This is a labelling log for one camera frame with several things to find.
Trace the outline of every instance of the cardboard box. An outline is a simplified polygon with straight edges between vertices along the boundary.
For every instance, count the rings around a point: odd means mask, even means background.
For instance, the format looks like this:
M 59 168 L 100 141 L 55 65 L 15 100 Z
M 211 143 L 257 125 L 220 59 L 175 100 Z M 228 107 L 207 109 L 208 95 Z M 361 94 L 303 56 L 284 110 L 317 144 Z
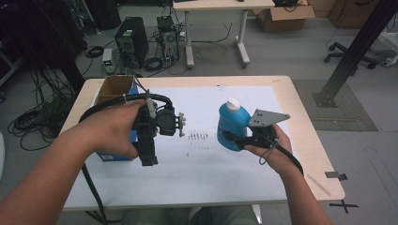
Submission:
M 128 76 L 108 76 L 103 81 L 102 87 L 99 90 L 96 104 L 103 101 L 123 96 L 127 94 L 132 87 L 132 77 Z
M 265 32 L 301 30 L 306 19 L 315 18 L 312 6 L 272 7 L 256 12 L 255 19 Z
M 95 104 L 99 104 L 103 101 L 123 96 L 123 94 L 133 94 L 132 90 L 134 90 L 134 93 L 138 93 L 138 90 L 136 89 L 136 85 L 133 86 L 133 84 L 132 84 L 132 77 L 116 76 L 116 75 L 108 76 L 105 78 L 105 81 L 103 81 L 103 84 L 102 84 L 101 88 L 99 89 L 99 94 L 97 95 Z M 131 132 L 130 140 L 132 142 L 136 141 L 136 132 L 135 131 Z M 99 155 L 99 157 L 102 159 L 102 161 L 130 161 L 131 160 L 129 157 L 124 157 L 124 156 L 115 155 L 115 154 L 107 154 L 107 153 L 97 152 L 97 155 Z
M 328 18 L 337 0 L 309 0 L 316 18 Z
M 339 29 L 361 29 L 377 4 L 378 0 L 337 0 L 329 19 Z

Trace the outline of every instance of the black strap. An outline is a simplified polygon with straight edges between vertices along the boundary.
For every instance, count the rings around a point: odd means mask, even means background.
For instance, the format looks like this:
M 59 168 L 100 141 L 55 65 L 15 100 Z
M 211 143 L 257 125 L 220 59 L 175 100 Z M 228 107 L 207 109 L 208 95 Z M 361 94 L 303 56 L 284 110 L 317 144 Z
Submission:
M 280 152 L 282 152 L 285 156 L 287 156 L 288 158 L 290 158 L 290 160 L 292 160 L 293 164 L 295 164 L 295 166 L 298 168 L 298 170 L 301 172 L 302 175 L 304 175 L 304 171 L 302 170 L 302 166 L 299 163 L 299 161 L 293 156 L 293 154 L 291 154 L 289 151 L 287 151 L 286 149 L 284 149 L 282 146 L 280 146 L 279 144 L 276 146 L 276 149 L 278 149 Z

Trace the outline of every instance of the blue bottle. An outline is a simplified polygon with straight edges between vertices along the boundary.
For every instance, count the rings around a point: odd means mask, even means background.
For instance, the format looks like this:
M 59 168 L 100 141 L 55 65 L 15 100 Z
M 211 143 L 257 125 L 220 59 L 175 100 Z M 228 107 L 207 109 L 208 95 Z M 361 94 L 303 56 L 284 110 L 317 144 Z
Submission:
M 251 119 L 249 113 L 240 106 L 240 103 L 234 98 L 228 98 L 228 101 L 221 105 L 220 120 L 217 128 L 217 140 L 219 143 L 233 151 L 240 151 L 234 142 L 227 141 L 222 133 L 229 131 L 238 137 L 247 136 L 247 127 Z

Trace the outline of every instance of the forearm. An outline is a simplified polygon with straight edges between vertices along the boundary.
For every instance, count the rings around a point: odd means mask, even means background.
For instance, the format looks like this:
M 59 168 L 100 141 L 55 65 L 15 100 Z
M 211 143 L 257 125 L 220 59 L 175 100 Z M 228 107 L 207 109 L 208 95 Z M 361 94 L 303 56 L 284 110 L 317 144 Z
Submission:
M 331 224 L 302 174 L 294 168 L 281 175 L 293 225 Z
M 2 224 L 56 223 L 90 153 L 84 137 L 77 139 L 73 135 L 73 130 L 61 134 L 37 166 L 1 202 Z

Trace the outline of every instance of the right hand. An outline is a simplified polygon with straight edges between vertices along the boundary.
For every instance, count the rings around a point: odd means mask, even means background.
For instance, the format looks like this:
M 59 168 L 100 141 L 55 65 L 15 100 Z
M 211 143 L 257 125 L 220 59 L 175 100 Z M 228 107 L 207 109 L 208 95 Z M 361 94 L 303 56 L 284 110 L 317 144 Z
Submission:
M 290 143 L 289 137 L 278 125 L 274 124 L 273 127 L 275 128 L 276 136 L 279 140 L 279 145 L 286 149 L 288 152 L 292 153 L 292 145 Z M 285 156 L 277 149 L 274 149 L 272 152 L 268 151 L 266 154 L 264 154 L 268 150 L 267 148 L 257 147 L 253 145 L 246 145 L 244 148 L 257 156 L 262 157 L 263 159 L 267 158 L 267 163 L 269 164 L 269 166 L 280 175 L 288 173 L 290 170 L 297 168 L 295 164 L 293 164 L 293 162 L 290 160 L 290 158 Z
M 99 151 L 137 158 L 138 151 L 131 144 L 130 132 L 142 106 L 145 106 L 144 100 L 108 107 L 88 116 L 68 133 L 80 140 L 88 154 Z

